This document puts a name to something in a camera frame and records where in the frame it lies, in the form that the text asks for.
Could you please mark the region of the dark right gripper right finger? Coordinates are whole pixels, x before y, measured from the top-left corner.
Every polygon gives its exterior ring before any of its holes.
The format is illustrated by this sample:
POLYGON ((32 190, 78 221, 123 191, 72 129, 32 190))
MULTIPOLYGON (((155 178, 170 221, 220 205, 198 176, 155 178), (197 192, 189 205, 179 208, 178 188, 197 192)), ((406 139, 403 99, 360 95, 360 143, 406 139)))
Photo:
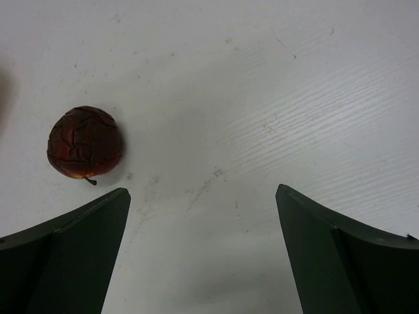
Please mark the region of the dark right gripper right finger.
POLYGON ((418 239, 379 230, 281 184, 279 220, 303 313, 417 313, 418 239))

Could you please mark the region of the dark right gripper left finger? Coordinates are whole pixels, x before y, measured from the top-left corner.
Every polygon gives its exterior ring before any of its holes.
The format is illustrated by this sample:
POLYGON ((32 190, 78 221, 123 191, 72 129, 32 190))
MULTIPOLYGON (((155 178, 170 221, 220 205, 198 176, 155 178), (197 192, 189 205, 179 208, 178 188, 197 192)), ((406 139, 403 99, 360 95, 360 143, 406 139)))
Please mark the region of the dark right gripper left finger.
POLYGON ((101 313, 131 196, 117 188, 1 238, 2 313, 101 313))

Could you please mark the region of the dark red fake apple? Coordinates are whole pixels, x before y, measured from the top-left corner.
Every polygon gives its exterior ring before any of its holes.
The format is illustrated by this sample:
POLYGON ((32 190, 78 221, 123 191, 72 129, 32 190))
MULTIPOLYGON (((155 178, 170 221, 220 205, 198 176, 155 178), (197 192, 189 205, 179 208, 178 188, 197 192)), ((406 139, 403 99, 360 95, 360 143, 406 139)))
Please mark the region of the dark red fake apple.
POLYGON ((102 109, 75 107, 52 127, 46 155, 50 165, 62 175, 86 180, 112 171, 125 151, 124 136, 115 119, 102 109))

